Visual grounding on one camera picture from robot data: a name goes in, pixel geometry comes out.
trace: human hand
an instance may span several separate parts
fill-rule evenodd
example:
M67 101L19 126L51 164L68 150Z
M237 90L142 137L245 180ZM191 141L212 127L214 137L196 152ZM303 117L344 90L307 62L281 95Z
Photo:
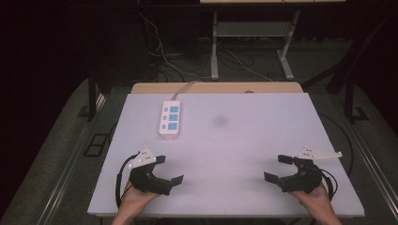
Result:
M144 193L132 186L129 181L125 187L125 194L122 197L122 202L119 207L112 225L128 225L135 217L137 217L145 207L159 194Z
M289 194L298 198L298 202L307 209L308 213L321 225L341 225L342 223L334 213L328 192L321 183L313 192L293 191Z

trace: power strip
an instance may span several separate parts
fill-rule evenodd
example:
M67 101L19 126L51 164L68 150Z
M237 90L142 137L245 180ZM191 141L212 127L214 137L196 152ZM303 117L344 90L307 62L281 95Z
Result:
M168 100L163 102L161 108L161 124L159 133L166 140L172 140L179 132L179 116L181 114L181 102Z

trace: gray floor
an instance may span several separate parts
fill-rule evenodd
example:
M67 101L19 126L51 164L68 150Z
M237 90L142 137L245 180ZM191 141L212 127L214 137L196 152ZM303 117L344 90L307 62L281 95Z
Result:
M186 82L198 80L198 76L209 76L209 48L206 42L203 45L205 46L204 53L195 59L173 60L176 56L172 53L178 53L178 51L166 50L169 62L181 65L189 71L190 74L183 75ZM235 41L221 42L219 44L221 50L219 52L219 82L267 81L242 68L234 56L225 50L236 53L236 57L245 63L247 68L275 82L285 81L275 53L281 45L282 42L278 39L264 39L250 44ZM350 42L345 40L293 42L287 59L295 75L295 82L305 82L335 65L344 56L349 46ZM160 73L159 82L165 82L166 77L168 82L182 81L181 76L173 69L161 67L161 71L163 73ZM382 172L390 181L391 188L397 190L398 164L395 162L398 157L397 136L359 88L355 91L355 105L365 110L369 120L350 125L342 114L344 93L328 95L325 90L328 81L329 79L325 79L318 82L306 91L310 93L318 112L339 124L354 145L354 167L350 180L366 214L366 217L345 218L343 223L398 224L373 174L360 156L360 149L363 146L369 148ZM86 211L109 144L106 144L100 157L84 157L83 151L95 133L110 133L112 126L118 120L129 91L130 87L115 87L110 95L99 101L99 113L91 123L87 123L85 117L77 116L88 102L87 82L79 86L60 114L0 224L100 224L98 217L90 216ZM320 115L320 118L334 148L343 152L344 157L341 161L348 170L350 152L346 137L327 117ZM195 221L180 221L180 223L193 224ZM110 224L110 222L110 218L103 220L103 224ZM240 220L239 222L241 224L267 224L264 220ZM303 219L297 224L309 224L309 219Z

